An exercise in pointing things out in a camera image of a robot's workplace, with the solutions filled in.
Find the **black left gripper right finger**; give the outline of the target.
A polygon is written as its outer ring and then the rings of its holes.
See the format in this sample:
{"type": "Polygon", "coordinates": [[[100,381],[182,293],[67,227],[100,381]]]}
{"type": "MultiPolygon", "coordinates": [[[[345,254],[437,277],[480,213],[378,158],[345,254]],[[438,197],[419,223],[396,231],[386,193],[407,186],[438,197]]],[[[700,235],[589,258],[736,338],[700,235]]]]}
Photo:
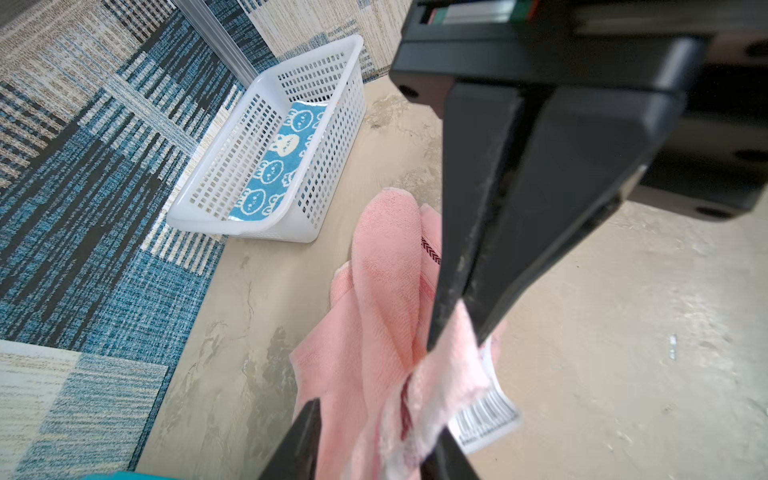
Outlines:
{"type": "Polygon", "coordinates": [[[420,474],[425,480],[479,479],[447,427],[442,430],[435,448],[422,462],[420,474]]]}

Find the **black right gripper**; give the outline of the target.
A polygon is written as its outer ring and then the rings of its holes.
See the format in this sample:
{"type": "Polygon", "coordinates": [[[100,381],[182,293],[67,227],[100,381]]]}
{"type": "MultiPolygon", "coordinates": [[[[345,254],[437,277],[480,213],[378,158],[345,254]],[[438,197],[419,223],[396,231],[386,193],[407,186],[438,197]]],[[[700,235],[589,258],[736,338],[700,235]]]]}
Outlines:
{"type": "Polygon", "coordinates": [[[725,221],[767,190],[763,1],[415,1],[389,75],[436,113],[458,82],[612,88],[537,116],[462,295],[478,342],[618,209],[671,93],[632,199],[725,221]]]}

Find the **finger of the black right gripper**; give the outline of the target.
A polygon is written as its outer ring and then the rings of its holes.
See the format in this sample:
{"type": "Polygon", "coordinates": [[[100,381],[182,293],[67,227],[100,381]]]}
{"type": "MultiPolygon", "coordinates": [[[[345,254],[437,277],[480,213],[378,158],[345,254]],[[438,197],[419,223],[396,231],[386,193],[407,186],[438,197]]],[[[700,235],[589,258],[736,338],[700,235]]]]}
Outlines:
{"type": "Polygon", "coordinates": [[[443,112],[442,262],[427,349],[469,285],[484,224],[524,105],[507,86],[457,83],[443,112]]]}

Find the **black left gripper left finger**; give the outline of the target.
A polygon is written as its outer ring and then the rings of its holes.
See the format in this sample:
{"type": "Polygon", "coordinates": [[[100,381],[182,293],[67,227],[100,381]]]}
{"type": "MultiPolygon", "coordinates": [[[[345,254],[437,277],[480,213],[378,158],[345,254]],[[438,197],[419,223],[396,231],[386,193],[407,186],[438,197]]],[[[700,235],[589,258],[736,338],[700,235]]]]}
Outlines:
{"type": "Polygon", "coordinates": [[[321,431],[321,402],[315,398],[303,406],[259,478],[314,479],[321,431]]]}

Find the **pink terry towel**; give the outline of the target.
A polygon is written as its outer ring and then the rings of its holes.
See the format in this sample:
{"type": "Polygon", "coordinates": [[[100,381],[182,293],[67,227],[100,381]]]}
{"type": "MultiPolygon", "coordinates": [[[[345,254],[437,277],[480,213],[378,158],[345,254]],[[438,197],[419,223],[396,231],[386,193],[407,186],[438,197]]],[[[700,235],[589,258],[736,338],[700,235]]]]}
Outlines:
{"type": "Polygon", "coordinates": [[[463,303],[427,338],[441,217],[407,191],[381,191],[335,273],[330,309],[292,352],[296,403],[318,400],[320,479],[416,479],[449,420],[491,389],[463,303]]]}

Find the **blue bunny pattern towel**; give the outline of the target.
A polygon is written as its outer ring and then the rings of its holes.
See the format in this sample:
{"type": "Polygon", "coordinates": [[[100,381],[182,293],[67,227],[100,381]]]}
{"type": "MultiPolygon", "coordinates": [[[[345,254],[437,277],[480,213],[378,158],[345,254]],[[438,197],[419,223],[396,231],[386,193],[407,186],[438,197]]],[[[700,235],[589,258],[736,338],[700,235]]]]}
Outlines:
{"type": "Polygon", "coordinates": [[[294,182],[326,109],[324,103],[296,101],[291,105],[229,220],[264,221],[274,214],[294,182]]]}

